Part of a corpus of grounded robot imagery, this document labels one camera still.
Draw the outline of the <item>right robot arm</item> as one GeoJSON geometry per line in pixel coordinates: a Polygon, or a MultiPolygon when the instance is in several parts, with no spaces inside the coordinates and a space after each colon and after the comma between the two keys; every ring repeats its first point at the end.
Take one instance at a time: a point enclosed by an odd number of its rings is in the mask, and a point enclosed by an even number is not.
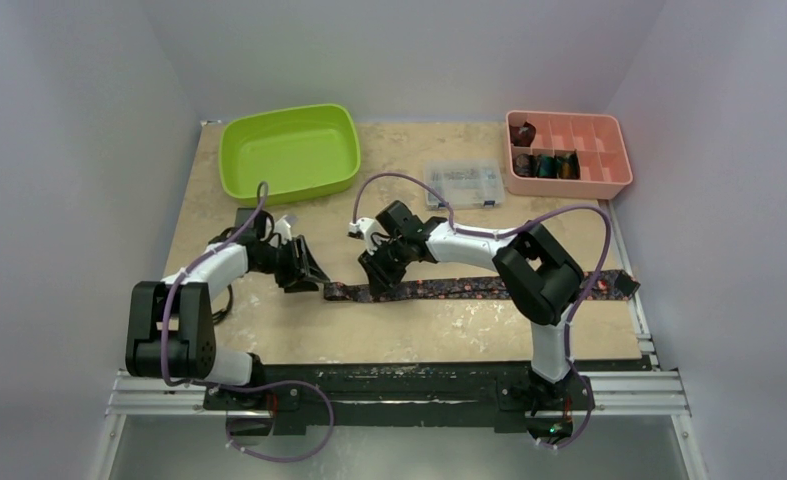
{"type": "Polygon", "coordinates": [[[352,220],[347,234],[365,244],[358,262],[373,296],[392,293],[415,262],[462,264],[497,274],[531,325],[533,399],[553,407],[568,396],[569,316],[585,276],[545,226],[488,229],[458,226],[450,216],[421,220],[394,201],[373,218],[352,220]]]}

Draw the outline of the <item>dark floral patterned tie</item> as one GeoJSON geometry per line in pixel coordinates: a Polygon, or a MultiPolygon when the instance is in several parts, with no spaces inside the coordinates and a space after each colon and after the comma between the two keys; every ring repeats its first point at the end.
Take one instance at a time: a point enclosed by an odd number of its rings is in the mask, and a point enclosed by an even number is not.
{"type": "MultiPolygon", "coordinates": [[[[587,300],[628,301],[640,289],[640,282],[625,270],[602,270],[587,300]]],[[[510,293],[498,276],[461,277],[406,281],[382,294],[372,294],[368,284],[340,282],[323,286],[322,296],[330,302],[383,303],[406,300],[486,299],[510,300],[510,293]]]]}

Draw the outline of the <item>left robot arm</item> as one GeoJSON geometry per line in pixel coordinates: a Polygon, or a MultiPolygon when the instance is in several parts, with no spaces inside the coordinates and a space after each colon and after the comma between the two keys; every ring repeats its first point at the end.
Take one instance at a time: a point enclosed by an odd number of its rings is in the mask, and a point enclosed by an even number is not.
{"type": "Polygon", "coordinates": [[[130,300],[127,372],[168,385],[224,385],[241,408],[261,405],[267,382],[254,373],[260,360],[219,346],[212,303],[248,273],[272,276],[286,293],[313,292],[328,283],[292,224],[289,216],[275,219],[260,208],[240,208],[234,226],[210,240],[188,266],[159,281],[137,283],[130,300]]]}

